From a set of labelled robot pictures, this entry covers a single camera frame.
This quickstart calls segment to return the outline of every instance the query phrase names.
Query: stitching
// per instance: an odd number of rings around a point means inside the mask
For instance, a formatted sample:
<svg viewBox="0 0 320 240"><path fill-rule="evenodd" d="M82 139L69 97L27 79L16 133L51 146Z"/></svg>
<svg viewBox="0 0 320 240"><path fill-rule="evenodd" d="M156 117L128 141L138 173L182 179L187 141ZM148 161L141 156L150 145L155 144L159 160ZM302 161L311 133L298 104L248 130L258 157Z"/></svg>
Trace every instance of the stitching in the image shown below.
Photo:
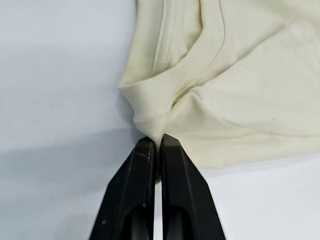
<svg viewBox="0 0 320 240"><path fill-rule="evenodd" d="M172 23L172 26L174 26L175 19L176 19L176 5L177 5L177 1L173 0L173 16L172 16L173 17L173 20L172 20L173 23ZM168 42L168 48L167 48L167 51L166 51L164 70L167 70L168 69L168 65L169 65L169 53L170 53L170 50L171 50L172 36L173 36L173 29L171 29L171 31L170 31L170 38L169 38L169 42Z"/></svg>
<svg viewBox="0 0 320 240"><path fill-rule="evenodd" d="M176 97L173 99L173 103L180 98L180 96L188 89L190 89L201 77L201 75L206 72L206 70L216 61L217 56L219 55L220 51L222 50L224 43L226 41L226 23L225 23L225 18L224 18L224 14L221 8L221 0L218 1L219 2L219 8L220 8L220 13L221 13L221 18L222 18L222 24L223 24L223 39L222 39L222 44L219 48L219 50L217 51L216 55L214 56L214 58L211 60L211 62L204 68L204 70L195 78L194 81L192 81L190 84L188 84L186 87L184 87L177 95Z"/></svg>
<svg viewBox="0 0 320 240"><path fill-rule="evenodd" d="M156 49L156 56L155 56L155 60L154 60L154 64L153 64L153 70L152 70L152 75L155 75L156 74L156 71L157 71L157 66L158 66L158 59L159 59L159 55L160 55L160 52L162 50L162 47L163 47L163 38L164 38L164 31L166 30L167 28L167 19L166 19L166 16L167 16L167 0L164 0L163 1L163 14L162 14L162 23L161 23L161 29L160 29L160 38L158 40L158 43L157 43L157 49Z"/></svg>

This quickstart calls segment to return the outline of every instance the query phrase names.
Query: cream fabric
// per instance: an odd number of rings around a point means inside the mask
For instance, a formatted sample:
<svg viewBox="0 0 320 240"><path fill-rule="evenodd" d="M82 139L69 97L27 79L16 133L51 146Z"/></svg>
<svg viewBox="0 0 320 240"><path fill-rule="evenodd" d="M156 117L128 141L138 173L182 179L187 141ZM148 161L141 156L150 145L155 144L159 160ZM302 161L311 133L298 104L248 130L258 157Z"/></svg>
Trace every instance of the cream fabric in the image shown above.
<svg viewBox="0 0 320 240"><path fill-rule="evenodd" d="M198 167L320 152L320 1L139 0L120 91Z"/></svg>

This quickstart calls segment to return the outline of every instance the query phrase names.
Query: fabric fold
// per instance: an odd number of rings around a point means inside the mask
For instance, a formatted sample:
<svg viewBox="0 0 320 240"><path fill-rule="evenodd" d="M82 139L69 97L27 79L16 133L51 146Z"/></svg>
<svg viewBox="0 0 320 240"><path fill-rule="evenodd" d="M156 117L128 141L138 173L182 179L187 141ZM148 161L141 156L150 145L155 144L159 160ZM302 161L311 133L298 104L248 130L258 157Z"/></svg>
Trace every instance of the fabric fold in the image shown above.
<svg viewBox="0 0 320 240"><path fill-rule="evenodd" d="M204 168L320 152L320 16L314 10L320 2L295 15L302 1L280 1L288 6L283 13L270 2L262 8L263 0L154 2L163 13L150 37L157 38L148 49L152 64L135 69L143 62L134 55L146 54L133 51L143 48L135 35L120 83L141 132L158 146L164 133L179 139ZM245 12L236 12L238 5ZM200 12L186 21L191 6ZM201 24L194 22L197 14ZM290 23L298 15L319 25Z"/></svg>

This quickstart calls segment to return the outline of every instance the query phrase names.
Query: white table surface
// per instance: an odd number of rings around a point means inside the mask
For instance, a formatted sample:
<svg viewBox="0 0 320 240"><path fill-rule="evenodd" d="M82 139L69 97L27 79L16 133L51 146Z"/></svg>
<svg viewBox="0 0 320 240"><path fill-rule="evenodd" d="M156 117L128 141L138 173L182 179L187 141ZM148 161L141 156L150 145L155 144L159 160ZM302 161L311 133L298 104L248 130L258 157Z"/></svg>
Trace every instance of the white table surface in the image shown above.
<svg viewBox="0 0 320 240"><path fill-rule="evenodd" d="M117 90L135 9L0 0L0 240L88 239L108 181L141 137ZM320 239L320 154L201 172L228 240Z"/></svg>

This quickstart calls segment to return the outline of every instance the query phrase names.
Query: white background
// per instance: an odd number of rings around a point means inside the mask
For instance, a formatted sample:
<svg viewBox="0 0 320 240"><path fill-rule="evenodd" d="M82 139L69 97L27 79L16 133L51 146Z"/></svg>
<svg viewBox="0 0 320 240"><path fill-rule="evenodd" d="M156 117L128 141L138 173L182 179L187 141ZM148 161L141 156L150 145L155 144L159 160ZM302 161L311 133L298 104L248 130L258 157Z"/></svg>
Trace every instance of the white background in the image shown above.
<svg viewBox="0 0 320 240"><path fill-rule="evenodd" d="M141 137L117 90L135 11L134 0L0 0L1 240L88 239ZM201 172L228 240L320 239L320 155Z"/></svg>

